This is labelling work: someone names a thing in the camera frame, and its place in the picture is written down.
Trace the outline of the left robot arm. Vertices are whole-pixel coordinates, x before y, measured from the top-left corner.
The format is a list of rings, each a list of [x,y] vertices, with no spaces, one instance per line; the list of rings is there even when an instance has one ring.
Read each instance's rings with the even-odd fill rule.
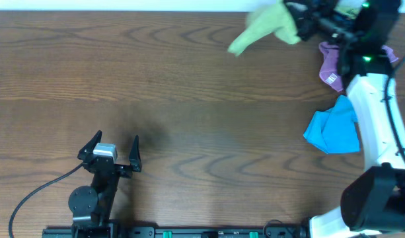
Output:
[[[142,169],[138,136],[133,139],[128,165],[117,164],[116,146],[102,143],[101,139],[99,130],[78,152],[83,168],[93,174],[93,178],[89,186],[80,186],[69,196],[73,237],[118,237],[119,225],[110,220],[110,214],[119,180],[130,179]]]

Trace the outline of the light green cloth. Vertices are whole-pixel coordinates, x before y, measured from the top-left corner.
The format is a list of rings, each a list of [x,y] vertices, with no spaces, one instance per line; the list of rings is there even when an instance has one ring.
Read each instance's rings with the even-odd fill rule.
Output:
[[[229,45],[228,52],[241,55],[249,45],[259,39],[274,34],[286,44],[294,45],[301,41],[297,26],[283,1],[265,5],[248,14],[245,30]]]

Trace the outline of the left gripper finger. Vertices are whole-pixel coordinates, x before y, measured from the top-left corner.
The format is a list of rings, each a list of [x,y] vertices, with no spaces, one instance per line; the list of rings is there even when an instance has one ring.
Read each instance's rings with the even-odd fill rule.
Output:
[[[133,144],[128,159],[131,165],[141,165],[141,157],[139,152],[139,136],[135,136],[133,139]]]
[[[92,154],[96,145],[98,143],[100,143],[101,138],[102,138],[102,131],[99,130],[99,131],[97,131],[97,133],[95,133],[95,135],[92,137],[92,139],[89,142],[87,142],[87,144],[79,150],[78,155]]]

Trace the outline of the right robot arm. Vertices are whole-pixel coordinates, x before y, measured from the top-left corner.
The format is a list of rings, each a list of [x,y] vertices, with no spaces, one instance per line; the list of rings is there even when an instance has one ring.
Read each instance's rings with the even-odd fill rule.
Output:
[[[302,40],[322,34],[340,47],[337,70],[355,110],[364,173],[343,192],[340,207],[309,220],[307,237],[405,232],[405,127],[395,75],[383,49],[401,0],[366,0],[351,19],[336,1],[286,1]]]

